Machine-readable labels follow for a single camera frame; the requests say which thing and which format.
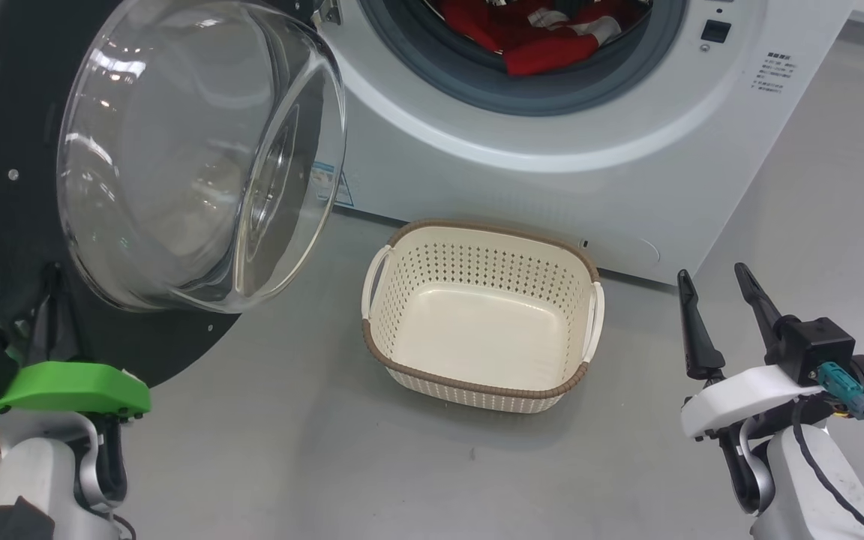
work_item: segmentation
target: door hinge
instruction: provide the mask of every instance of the door hinge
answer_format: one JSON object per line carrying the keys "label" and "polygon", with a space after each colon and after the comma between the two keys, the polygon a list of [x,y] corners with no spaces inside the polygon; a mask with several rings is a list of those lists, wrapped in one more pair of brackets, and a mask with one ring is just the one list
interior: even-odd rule
{"label": "door hinge", "polygon": [[312,23],[316,28],[321,28],[323,23],[342,24],[342,10],[339,9],[339,0],[325,0],[319,9],[312,13]]}

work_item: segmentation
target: brown basket rim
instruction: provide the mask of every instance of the brown basket rim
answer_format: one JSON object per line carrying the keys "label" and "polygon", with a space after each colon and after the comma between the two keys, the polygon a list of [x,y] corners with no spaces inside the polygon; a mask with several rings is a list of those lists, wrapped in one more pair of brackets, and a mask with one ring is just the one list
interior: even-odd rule
{"label": "brown basket rim", "polygon": [[[517,236],[519,239],[527,239],[527,240],[535,240],[535,242],[542,242],[546,244],[550,244],[556,246],[558,248],[562,248],[572,255],[578,257],[583,264],[585,264],[586,269],[589,270],[589,276],[593,283],[596,281],[600,281],[599,279],[599,271],[596,268],[596,264],[591,261],[591,259],[586,256],[585,253],[582,253],[575,246],[570,245],[569,243],[563,242],[562,240],[551,238],[543,235],[533,235],[531,232],[522,232],[522,230],[509,229],[506,226],[494,226],[494,225],[486,225],[482,223],[476,223],[471,221],[459,221],[459,220],[447,220],[447,219],[425,219],[421,221],[414,221],[406,226],[402,226],[401,229],[397,230],[391,238],[388,239],[388,246],[394,247],[395,244],[399,242],[405,235],[411,233],[413,230],[423,229],[426,227],[451,227],[455,229],[470,229],[470,230],[483,230],[486,233],[499,233],[500,235],[507,236]],[[364,335],[364,341],[366,341],[366,346],[369,348],[369,352],[373,353],[375,359],[378,362],[381,362],[382,365],[387,367],[388,369],[392,369],[404,375],[408,375],[411,377],[415,377],[416,379],[426,380],[429,383],[443,384],[444,386],[451,386],[453,389],[459,390],[467,390],[469,392],[478,392],[481,394],[490,394],[493,396],[503,396],[508,398],[522,398],[527,400],[546,400],[549,398],[555,398],[556,396],[561,396],[569,390],[572,390],[576,384],[582,380],[582,377],[586,376],[587,369],[589,369],[589,363],[587,362],[579,362],[579,367],[575,370],[575,373],[569,377],[566,382],[559,384],[555,388],[550,388],[548,390],[517,390],[514,388],[502,388],[499,386],[487,386],[485,384],[475,384],[472,382],[465,382],[465,380],[459,379],[450,379],[448,376],[435,375],[435,373],[428,373],[422,370],[418,370],[409,366],[402,365],[401,363],[395,362],[393,359],[388,358],[388,356],[383,355],[378,349],[378,346],[375,345],[375,341],[373,336],[371,336],[371,323],[369,319],[362,319],[362,334]]]}

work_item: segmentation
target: basket handle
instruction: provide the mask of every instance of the basket handle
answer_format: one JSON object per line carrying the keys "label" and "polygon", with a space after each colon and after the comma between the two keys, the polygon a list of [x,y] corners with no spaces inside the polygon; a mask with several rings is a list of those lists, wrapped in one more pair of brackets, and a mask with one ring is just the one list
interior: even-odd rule
{"label": "basket handle", "polygon": [[606,316],[606,295],[602,291],[602,283],[593,281],[595,301],[589,302],[589,317],[586,326],[586,345],[582,348],[582,362],[589,363],[596,354],[599,338],[602,338],[602,321]]}
{"label": "basket handle", "polygon": [[[388,269],[388,266],[382,265],[382,261],[388,259],[389,254],[392,252],[392,246],[385,246],[382,249],[378,250],[378,253],[375,253],[375,257],[371,264],[369,265],[369,271],[366,272],[366,280],[362,284],[362,318],[369,319],[371,317],[371,304],[373,304],[373,294],[378,291],[378,284],[382,280],[382,277],[385,276],[385,271]],[[382,266],[382,273],[375,276],[378,273],[378,267]]]}

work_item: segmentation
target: laundry basket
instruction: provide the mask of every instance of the laundry basket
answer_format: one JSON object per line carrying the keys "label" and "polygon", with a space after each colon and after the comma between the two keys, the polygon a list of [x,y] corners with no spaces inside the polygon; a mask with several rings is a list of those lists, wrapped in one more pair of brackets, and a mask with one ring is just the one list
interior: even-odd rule
{"label": "laundry basket", "polygon": [[362,290],[364,339],[397,382],[509,413],[547,410],[582,380],[604,310],[576,248],[466,222],[399,229]]}

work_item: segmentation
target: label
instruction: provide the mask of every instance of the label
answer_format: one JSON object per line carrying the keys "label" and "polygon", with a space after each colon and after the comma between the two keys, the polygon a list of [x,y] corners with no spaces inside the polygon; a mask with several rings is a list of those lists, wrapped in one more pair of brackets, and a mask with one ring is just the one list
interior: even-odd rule
{"label": "label", "polygon": [[780,95],[798,68],[798,65],[793,64],[791,55],[769,52],[765,58],[762,58],[762,65],[759,66],[755,78],[751,81],[751,88],[758,92]]}
{"label": "label", "polygon": [[[335,167],[321,161],[312,163],[312,185],[315,187],[316,197],[319,201],[327,201],[332,195],[332,182],[335,182]],[[339,173],[339,192],[335,194],[335,204],[355,208],[353,195],[349,192],[349,184],[346,182],[346,174]]]}

